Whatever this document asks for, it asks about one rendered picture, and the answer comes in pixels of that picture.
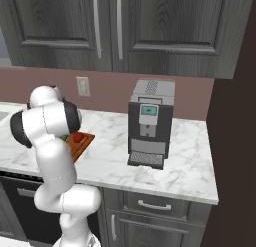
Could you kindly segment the dark grey base cupboard door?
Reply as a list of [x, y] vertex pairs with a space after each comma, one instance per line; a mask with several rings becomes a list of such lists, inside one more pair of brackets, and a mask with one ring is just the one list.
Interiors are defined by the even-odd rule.
[[[116, 241], [111, 232], [115, 214]], [[183, 247], [187, 231], [154, 223], [152, 218], [107, 210], [109, 247]]]

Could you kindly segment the black dishwasher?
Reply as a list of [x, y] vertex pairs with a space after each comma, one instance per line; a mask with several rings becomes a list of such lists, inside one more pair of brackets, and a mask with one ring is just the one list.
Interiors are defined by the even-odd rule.
[[[100, 207], [100, 191], [77, 184], [75, 173], [39, 178], [0, 172], [0, 182], [29, 240], [54, 247], [100, 247], [87, 219]], [[35, 195], [20, 196], [17, 188]]]

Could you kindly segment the dark grey drawer front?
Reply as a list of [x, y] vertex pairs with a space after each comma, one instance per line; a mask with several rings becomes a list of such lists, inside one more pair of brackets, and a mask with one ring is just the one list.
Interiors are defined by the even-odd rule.
[[[172, 209], [169, 211], [148, 209], [138, 205], [138, 200], [143, 200], [145, 203], [165, 206], [170, 204]], [[148, 195], [142, 193], [126, 192], [124, 194], [124, 205], [128, 209], [154, 213], [174, 218], [183, 218], [187, 215], [189, 202], [184, 200], [172, 199], [167, 197], [160, 197], [155, 195]]]

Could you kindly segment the wooden cutting board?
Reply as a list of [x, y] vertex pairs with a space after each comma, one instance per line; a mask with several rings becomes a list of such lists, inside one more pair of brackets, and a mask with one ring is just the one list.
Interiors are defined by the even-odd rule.
[[78, 158], [82, 155], [82, 153], [86, 150], [86, 148], [90, 145], [90, 143], [95, 138], [93, 134], [81, 132], [84, 135], [83, 139], [79, 143], [75, 143], [73, 141], [73, 135], [75, 133], [70, 134], [65, 141], [71, 150], [71, 156], [72, 156], [73, 162], [76, 162], [78, 160]]

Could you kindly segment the white sink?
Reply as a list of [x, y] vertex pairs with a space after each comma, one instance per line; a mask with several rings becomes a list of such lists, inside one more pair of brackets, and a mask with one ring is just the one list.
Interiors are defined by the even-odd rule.
[[14, 113], [26, 108], [26, 104], [0, 102], [0, 125], [8, 121]]

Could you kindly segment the dark grey wall cupboard door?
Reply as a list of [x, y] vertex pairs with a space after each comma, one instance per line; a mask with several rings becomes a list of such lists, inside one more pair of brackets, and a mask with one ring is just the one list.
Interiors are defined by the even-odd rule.
[[98, 0], [102, 58], [96, 49], [93, 0], [0, 0], [0, 28], [11, 64], [110, 71], [109, 0]]
[[123, 60], [109, 3], [114, 71], [234, 77], [253, 0], [122, 0]]

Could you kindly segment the white wall socket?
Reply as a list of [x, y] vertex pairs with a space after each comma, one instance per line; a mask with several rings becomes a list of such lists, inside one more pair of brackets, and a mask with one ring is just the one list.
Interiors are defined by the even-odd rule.
[[89, 79], [87, 77], [77, 76], [76, 80], [77, 80], [78, 94], [80, 96], [89, 97], [90, 96]]

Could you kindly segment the grey coffee machine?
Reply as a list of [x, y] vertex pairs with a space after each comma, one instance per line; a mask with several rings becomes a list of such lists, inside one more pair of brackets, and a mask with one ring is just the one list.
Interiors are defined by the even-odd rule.
[[162, 170], [169, 156], [175, 82], [140, 79], [128, 103], [128, 164]]

